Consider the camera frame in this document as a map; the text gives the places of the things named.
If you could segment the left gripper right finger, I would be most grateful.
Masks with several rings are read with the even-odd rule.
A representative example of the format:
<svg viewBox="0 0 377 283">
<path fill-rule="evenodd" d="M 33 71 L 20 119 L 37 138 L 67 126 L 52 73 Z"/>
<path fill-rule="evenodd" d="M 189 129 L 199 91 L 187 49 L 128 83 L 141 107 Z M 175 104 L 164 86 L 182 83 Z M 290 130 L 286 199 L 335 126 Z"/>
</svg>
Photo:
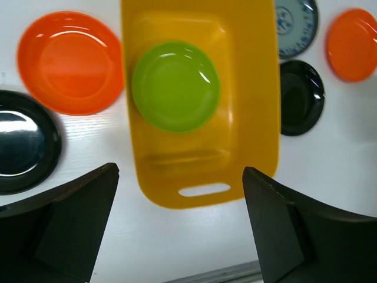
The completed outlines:
<svg viewBox="0 0 377 283">
<path fill-rule="evenodd" d="M 376 218 L 322 203 L 253 167 L 242 182 L 264 282 L 376 281 Z"/>
</svg>

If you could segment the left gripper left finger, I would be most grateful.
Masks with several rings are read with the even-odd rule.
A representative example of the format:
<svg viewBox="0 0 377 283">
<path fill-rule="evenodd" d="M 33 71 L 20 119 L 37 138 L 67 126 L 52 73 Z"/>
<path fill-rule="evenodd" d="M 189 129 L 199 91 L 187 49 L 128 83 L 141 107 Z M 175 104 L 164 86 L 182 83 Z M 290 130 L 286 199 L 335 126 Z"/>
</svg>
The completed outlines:
<svg viewBox="0 0 377 283">
<path fill-rule="evenodd" d="M 118 180 L 107 163 L 1 206 L 1 282 L 90 282 Z"/>
</svg>

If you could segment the green plate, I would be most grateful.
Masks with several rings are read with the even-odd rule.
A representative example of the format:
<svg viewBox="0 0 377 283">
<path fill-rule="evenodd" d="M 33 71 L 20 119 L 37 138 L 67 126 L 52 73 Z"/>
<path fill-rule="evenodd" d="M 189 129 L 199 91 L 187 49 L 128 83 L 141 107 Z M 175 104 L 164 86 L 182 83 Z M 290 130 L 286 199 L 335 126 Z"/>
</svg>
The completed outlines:
<svg viewBox="0 0 377 283">
<path fill-rule="evenodd" d="M 220 102 L 221 81 L 215 64 L 199 47 L 166 41 L 137 61 L 131 93 L 147 122 L 170 133 L 186 133 L 212 118 Z"/>
</svg>

